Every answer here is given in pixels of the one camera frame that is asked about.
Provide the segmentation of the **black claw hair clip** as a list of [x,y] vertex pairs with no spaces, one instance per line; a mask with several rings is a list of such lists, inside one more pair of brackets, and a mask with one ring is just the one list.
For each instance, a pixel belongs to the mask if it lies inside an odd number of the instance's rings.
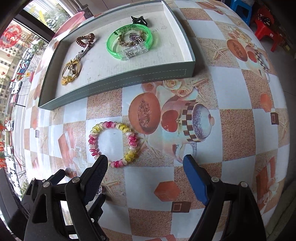
[[143,16],[140,16],[140,17],[131,16],[131,18],[132,18],[133,24],[144,25],[147,27],[147,21],[145,20],[145,18]]

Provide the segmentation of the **checkered patterned tablecloth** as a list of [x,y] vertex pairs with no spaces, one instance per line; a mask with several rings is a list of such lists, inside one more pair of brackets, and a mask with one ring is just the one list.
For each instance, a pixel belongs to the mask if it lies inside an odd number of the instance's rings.
[[283,190],[290,122],[278,75],[259,40],[219,1],[168,1],[195,52],[193,77],[121,87],[39,109],[45,59],[37,67],[14,148],[28,179],[94,163],[93,126],[115,121],[138,135],[139,156],[109,168],[99,223],[110,240],[188,240],[204,205],[182,167],[190,154],[211,176],[245,181],[269,227]]

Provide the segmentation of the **blue plastic stool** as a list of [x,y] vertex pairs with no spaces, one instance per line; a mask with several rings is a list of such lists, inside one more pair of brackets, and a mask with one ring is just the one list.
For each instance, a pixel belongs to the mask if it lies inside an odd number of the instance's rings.
[[250,24],[252,16],[252,6],[241,0],[232,0],[230,8],[240,16],[240,18],[247,24]]

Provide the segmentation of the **red plastic child chair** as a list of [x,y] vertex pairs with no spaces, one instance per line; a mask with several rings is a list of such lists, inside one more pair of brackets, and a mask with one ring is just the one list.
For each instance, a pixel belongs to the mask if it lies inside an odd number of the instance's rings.
[[284,40],[279,27],[275,24],[275,19],[270,10],[266,6],[261,6],[258,11],[252,16],[251,24],[255,24],[257,29],[255,36],[261,40],[264,37],[269,37],[273,40],[271,52],[276,50],[276,47]]

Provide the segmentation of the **green shallow tray box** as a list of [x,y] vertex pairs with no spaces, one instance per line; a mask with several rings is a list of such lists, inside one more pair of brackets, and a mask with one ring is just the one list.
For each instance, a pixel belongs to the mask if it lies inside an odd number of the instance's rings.
[[193,75],[195,56],[164,1],[120,6],[54,38],[41,62],[39,108],[102,92]]

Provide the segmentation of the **red paper window decoration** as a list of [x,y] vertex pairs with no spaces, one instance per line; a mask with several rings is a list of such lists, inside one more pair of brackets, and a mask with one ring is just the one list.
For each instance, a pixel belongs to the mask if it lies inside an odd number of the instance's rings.
[[22,29],[19,25],[11,25],[6,28],[0,40],[0,47],[3,49],[14,46],[22,36]]

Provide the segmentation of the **pink plastic basin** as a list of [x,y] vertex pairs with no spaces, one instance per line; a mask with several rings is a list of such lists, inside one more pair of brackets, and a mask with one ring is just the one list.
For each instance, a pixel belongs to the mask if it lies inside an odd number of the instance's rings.
[[85,12],[81,11],[77,14],[75,14],[74,16],[72,16],[71,18],[69,18],[55,33],[55,35],[53,36],[53,38],[57,37],[58,35],[62,34],[63,32],[67,31],[67,30],[73,30],[76,27],[78,27],[83,21],[86,20],[85,16],[84,16]]

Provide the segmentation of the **silver heart hair clip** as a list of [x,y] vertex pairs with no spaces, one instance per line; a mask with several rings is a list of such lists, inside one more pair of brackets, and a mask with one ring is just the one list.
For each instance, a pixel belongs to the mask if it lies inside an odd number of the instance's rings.
[[99,189],[98,189],[98,191],[97,191],[97,195],[101,195],[102,194],[102,189],[103,189],[103,187],[100,186]]

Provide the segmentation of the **green translucent bangle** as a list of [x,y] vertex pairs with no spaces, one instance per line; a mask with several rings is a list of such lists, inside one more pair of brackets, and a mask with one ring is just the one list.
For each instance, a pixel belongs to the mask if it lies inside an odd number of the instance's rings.
[[[144,41],[137,45],[130,44],[130,33],[141,34]],[[153,42],[154,39],[148,27],[130,24],[120,27],[109,36],[106,42],[106,49],[112,57],[124,61],[147,53]]]

